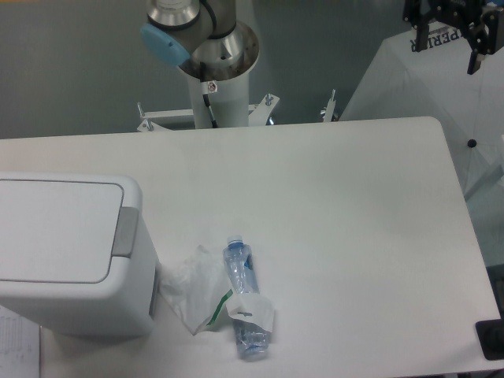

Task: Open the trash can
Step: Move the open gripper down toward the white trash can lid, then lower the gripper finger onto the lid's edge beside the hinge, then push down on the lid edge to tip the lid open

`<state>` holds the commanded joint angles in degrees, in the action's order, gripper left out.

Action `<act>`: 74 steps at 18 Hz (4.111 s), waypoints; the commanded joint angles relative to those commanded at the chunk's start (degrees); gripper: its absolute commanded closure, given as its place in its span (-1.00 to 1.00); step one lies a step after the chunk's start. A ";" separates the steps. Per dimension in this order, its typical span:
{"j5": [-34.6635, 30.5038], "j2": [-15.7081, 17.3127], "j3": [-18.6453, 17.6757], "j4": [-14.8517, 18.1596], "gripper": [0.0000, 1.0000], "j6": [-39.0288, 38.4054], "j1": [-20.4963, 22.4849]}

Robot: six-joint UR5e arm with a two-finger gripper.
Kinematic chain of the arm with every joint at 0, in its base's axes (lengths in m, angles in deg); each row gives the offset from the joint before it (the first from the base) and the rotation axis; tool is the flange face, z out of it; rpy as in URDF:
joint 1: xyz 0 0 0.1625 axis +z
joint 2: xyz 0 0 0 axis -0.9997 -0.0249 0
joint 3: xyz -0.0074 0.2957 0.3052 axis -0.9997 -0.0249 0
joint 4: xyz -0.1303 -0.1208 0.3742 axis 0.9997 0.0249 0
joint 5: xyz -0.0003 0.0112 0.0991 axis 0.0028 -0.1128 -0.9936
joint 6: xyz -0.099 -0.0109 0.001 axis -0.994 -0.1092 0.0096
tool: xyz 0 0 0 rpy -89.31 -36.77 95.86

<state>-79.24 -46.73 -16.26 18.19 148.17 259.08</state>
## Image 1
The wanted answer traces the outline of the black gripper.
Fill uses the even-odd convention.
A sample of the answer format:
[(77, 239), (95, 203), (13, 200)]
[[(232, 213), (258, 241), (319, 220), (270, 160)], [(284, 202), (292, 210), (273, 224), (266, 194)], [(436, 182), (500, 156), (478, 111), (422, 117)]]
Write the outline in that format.
[(402, 20), (415, 31), (413, 52), (428, 49), (429, 23), (440, 23), (460, 28), (470, 26), (466, 39), (471, 47), (467, 73), (473, 75), (488, 54), (495, 52), (495, 23), (482, 23), (485, 13), (503, 10), (503, 1), (404, 1)]

